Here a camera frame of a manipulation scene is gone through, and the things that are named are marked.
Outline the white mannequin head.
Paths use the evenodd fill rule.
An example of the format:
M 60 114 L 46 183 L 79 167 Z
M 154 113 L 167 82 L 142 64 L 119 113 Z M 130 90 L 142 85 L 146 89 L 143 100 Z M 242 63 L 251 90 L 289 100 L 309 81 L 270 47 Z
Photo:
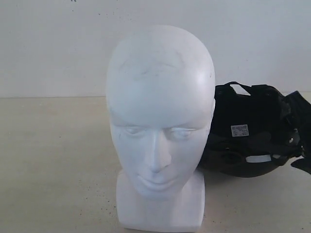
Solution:
M 114 49 L 106 105 L 121 171 L 119 223 L 133 230 L 193 233 L 205 180 L 197 170 L 215 109 L 215 73 L 205 45 L 170 25 L 147 26 Z

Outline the black helmet with visor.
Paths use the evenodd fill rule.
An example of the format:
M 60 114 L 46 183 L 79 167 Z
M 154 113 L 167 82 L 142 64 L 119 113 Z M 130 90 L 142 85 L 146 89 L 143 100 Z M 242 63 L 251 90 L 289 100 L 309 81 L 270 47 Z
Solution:
M 298 92 L 267 84 L 233 82 L 215 87 L 215 110 L 199 168 L 242 178 L 267 174 L 291 162 L 311 171 L 311 105 Z

